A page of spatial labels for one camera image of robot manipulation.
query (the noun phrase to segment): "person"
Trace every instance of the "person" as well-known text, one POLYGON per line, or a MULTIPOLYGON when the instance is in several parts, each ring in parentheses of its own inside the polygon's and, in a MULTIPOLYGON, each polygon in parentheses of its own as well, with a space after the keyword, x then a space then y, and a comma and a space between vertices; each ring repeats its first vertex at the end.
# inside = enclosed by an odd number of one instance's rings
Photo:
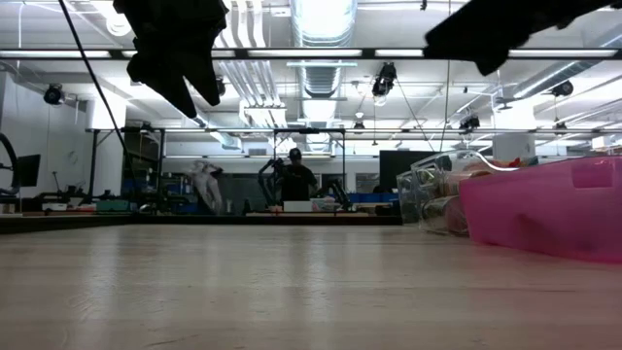
POLYGON ((197 196, 197 208, 202 214, 219 215, 223 210, 223 199, 216 176, 223 169, 208 161, 197 160, 192 165, 189 176, 197 196))
POLYGON ((302 165, 302 152, 298 148, 290 150, 291 164, 286 166, 283 178, 281 199, 283 201, 309 200, 318 190, 318 180, 308 167, 302 165))

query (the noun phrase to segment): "white box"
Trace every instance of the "white box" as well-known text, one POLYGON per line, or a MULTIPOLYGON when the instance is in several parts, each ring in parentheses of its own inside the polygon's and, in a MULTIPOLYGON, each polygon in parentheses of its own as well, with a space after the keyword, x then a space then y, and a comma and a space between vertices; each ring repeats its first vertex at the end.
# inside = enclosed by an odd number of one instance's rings
POLYGON ((284 212, 294 213, 311 213, 313 212, 313 203, 310 200, 304 201, 286 201, 283 203, 284 212))

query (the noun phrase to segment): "white wall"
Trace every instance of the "white wall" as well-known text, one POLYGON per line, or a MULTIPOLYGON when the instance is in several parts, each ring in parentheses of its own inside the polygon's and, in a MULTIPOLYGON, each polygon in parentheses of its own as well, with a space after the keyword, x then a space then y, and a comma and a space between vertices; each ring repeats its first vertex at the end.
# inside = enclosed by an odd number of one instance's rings
MULTIPOLYGON (((44 102, 40 92, 19 86, 12 75, 2 74, 5 76, 0 79, 4 88, 0 130, 11 140, 18 157, 41 155, 37 187, 24 188, 21 195, 55 192, 53 171, 58 173, 62 189, 85 182, 86 191, 91 140, 91 135, 85 133, 86 114, 76 114, 76 109, 67 105, 52 107, 44 102)), ((9 162, 3 148, 0 162, 9 162)), ((11 172, 0 171, 0 187, 7 188, 11 176, 11 172)))
MULTIPOLYGON (((106 100, 108 100, 113 116, 115 116, 117 126, 123 127, 125 125, 125 102, 117 95, 109 91, 105 91, 104 93, 106 94, 106 100)), ((103 100, 100 98, 91 100, 87 103, 86 118, 89 127, 113 127, 110 114, 108 113, 103 100)), ((101 132, 98 139, 104 139, 106 133, 107 132, 101 132)), ((106 190, 112 191, 112 194, 121 194, 122 167, 123 148, 117 134, 113 133, 97 147, 93 194, 100 195, 106 190)))

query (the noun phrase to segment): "wooden table surface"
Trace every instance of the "wooden table surface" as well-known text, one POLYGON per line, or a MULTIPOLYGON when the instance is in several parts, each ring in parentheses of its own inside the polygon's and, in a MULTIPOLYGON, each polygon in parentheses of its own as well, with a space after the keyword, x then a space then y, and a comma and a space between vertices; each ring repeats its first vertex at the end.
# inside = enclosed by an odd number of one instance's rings
POLYGON ((622 266, 412 227, 0 235, 0 349, 622 349, 622 266))

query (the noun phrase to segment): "ceiling-mounted camera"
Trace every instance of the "ceiling-mounted camera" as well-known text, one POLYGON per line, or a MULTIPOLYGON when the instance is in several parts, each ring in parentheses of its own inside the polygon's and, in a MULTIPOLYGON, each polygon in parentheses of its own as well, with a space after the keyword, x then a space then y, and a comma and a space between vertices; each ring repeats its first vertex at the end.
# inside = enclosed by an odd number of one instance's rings
POLYGON ((574 85, 570 81, 565 81, 551 89, 550 93, 555 96, 570 96, 574 92, 574 85))
POLYGON ((392 62, 385 62, 376 77, 376 81, 371 88, 371 93, 376 100, 376 105, 384 105, 387 101, 387 94, 393 88, 393 80, 397 79, 397 69, 392 62))
MULTIPOLYGON (((363 121, 358 121, 358 122, 355 122, 355 123, 354 123, 354 128, 355 128, 355 129, 364 129, 364 128, 365 128, 365 125, 363 124, 363 121)), ((362 132, 355 132, 355 134, 357 134, 357 135, 361 135, 361 134, 362 134, 362 132)))
POLYGON ((461 132, 461 135, 466 135, 471 133, 474 129, 479 127, 479 117, 472 115, 466 117, 463 121, 460 122, 460 130, 464 130, 465 132, 461 132))
POLYGON ((223 79, 223 76, 216 77, 216 87, 218 88, 218 95, 223 97, 226 92, 225 80, 223 79))
POLYGON ((43 100, 52 106, 60 106, 65 103, 65 92, 61 84, 50 84, 48 90, 43 95, 43 100))
MULTIPOLYGON (((566 126, 566 122, 560 122, 560 119, 555 117, 555 125, 553 126, 553 129, 555 130, 568 130, 568 127, 566 126)), ((565 132, 556 132, 555 135, 556 136, 562 136, 565 135, 565 132)))

